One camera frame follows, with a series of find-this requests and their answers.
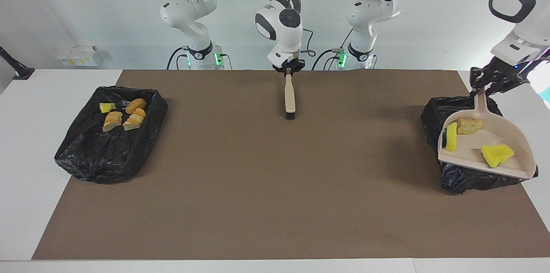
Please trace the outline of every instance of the black pole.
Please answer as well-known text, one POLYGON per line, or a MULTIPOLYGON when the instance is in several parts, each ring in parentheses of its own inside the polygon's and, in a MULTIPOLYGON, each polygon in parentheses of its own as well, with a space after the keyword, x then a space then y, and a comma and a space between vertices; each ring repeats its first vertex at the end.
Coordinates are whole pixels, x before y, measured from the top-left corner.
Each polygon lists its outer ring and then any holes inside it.
POLYGON ((15 70, 14 80, 26 80, 34 72, 34 68, 26 67, 24 64, 13 58, 8 52, 0 46, 0 57, 2 57, 15 70))

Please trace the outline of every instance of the brown table mat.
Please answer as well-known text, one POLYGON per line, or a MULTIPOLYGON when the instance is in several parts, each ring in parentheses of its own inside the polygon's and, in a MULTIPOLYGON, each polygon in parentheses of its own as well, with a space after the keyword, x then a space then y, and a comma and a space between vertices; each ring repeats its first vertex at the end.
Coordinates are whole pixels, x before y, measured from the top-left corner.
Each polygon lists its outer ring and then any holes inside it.
POLYGON ((159 89, 159 141, 128 183, 71 179, 33 259, 550 257, 521 185, 449 195, 420 114, 454 71, 124 71, 159 89))

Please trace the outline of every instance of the white table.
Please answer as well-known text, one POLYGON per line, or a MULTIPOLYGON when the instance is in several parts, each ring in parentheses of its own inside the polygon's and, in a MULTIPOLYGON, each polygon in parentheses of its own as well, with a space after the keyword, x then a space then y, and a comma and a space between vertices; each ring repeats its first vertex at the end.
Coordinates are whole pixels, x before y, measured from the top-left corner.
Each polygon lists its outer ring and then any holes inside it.
MULTIPOLYGON (((98 86, 121 71, 37 70, 0 95, 0 273, 538 273, 545 259, 354 259, 303 261, 30 261, 70 175, 53 161, 65 133, 98 86)), ((467 83, 468 72, 460 73, 467 83)), ((550 110, 529 85, 497 95, 501 111, 523 130, 541 169, 523 183, 550 225, 550 110)))

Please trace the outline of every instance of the dustpan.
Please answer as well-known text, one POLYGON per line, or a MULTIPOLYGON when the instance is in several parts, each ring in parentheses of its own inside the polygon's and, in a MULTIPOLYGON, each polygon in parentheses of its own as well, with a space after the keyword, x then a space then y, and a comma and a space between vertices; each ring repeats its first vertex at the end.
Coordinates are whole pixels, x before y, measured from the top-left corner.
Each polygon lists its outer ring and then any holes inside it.
POLYGON ((523 132, 505 118, 489 111, 485 89, 481 89, 474 97, 474 105, 475 110, 462 110, 447 118, 438 140, 438 159, 444 163, 498 175, 520 179, 533 178, 537 165, 523 132), (442 147, 443 133, 445 128, 460 118, 482 120, 483 129, 470 135, 459 134, 456 139, 456 151, 451 152, 442 147), (510 146, 515 156, 493 169, 481 155, 481 146, 500 144, 510 146))

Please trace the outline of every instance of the green indicator light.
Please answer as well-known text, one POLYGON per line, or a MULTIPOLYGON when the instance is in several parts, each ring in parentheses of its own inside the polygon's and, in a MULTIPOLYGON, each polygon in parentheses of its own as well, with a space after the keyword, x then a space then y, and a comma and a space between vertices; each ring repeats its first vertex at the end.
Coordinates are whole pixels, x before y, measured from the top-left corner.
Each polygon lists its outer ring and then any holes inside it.
POLYGON ((345 61, 348 59, 348 54, 340 52, 340 57, 338 58, 338 67, 344 69, 345 61))
POLYGON ((222 64, 223 64, 223 59, 222 59, 222 57, 220 57, 219 54, 214 54, 214 56, 216 56, 216 64, 217 64, 217 65, 222 65, 222 64))

